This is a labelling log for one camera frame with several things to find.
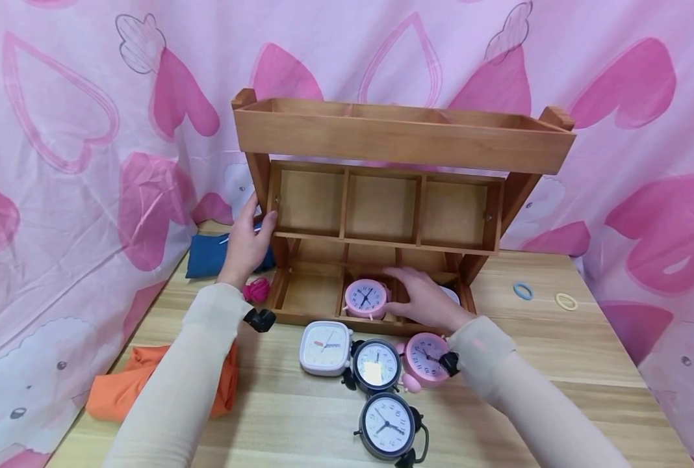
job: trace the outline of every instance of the wooden tabletop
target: wooden tabletop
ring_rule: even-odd
[[[205,230],[221,228],[208,224]],[[186,280],[187,261],[188,256],[129,346],[173,342],[196,291],[212,282]],[[531,287],[533,300],[513,294],[516,281]],[[568,257],[500,252],[472,291],[479,313],[512,336],[519,353],[572,399],[633,467],[694,466]],[[560,309],[554,301],[558,292],[573,296],[578,310]],[[338,378],[301,370],[302,332],[277,325],[257,335],[240,327],[235,407],[207,424],[193,467],[391,466],[372,458],[352,435],[365,396],[347,390]],[[124,352],[116,369],[126,359]],[[421,467],[538,466],[508,420],[476,398],[460,376],[439,389],[402,396],[425,414],[430,429],[430,453]],[[99,467],[117,429],[116,423],[82,414],[48,467]],[[421,442],[421,433],[417,437]],[[420,443],[415,445],[421,451]]]

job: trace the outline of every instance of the pink curtain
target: pink curtain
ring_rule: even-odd
[[[505,248],[576,258],[694,457],[694,0],[0,1],[0,466],[41,467],[252,192],[229,100],[567,109]]]

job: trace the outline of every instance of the pink alarm clock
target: pink alarm clock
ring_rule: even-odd
[[[373,279],[359,279],[345,290],[347,315],[360,319],[381,320],[386,315],[382,307],[389,298],[386,286]]]
[[[440,358],[450,351],[446,340],[432,333],[418,333],[398,344],[396,351],[404,358],[402,385],[410,393],[418,393],[423,387],[435,387],[449,379]]]

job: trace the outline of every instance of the orange fabric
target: orange fabric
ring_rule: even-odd
[[[102,421],[123,421],[169,348],[170,346],[136,346],[131,349],[129,361],[121,372],[96,376],[90,397],[87,398],[87,414]],[[210,419],[221,417],[233,409],[235,385],[238,384],[238,365],[235,359],[237,352],[238,342],[233,341],[222,366],[220,385],[211,406]]]

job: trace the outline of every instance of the wooden shelf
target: wooden shelf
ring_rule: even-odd
[[[575,134],[523,115],[267,99],[234,110],[240,150],[556,174]]]
[[[469,288],[464,286],[459,275],[433,273],[433,280],[455,290],[461,306],[476,313]],[[408,302],[409,296],[400,281],[386,276],[380,269],[360,266],[323,266],[300,264],[292,270],[278,268],[274,273],[272,292],[268,307],[277,314],[277,319],[288,324],[305,325],[314,320],[337,320],[358,332],[412,336],[419,332],[441,334],[442,330],[420,325],[404,317],[386,314],[381,320],[349,317],[343,310],[343,296],[347,286],[355,280],[370,278],[388,286],[391,300]]]
[[[496,255],[503,179],[274,161],[277,237]]]
[[[455,290],[476,313],[469,285],[541,174],[556,174],[574,122],[546,107],[524,115],[267,99],[233,99],[240,149],[259,204],[279,211],[270,246],[277,271],[268,307],[284,324],[339,320],[359,332],[410,336],[433,330],[387,315],[348,317],[342,297],[360,278],[409,300],[385,267],[407,266]],[[392,168],[272,161],[269,153],[508,172],[476,177]]]

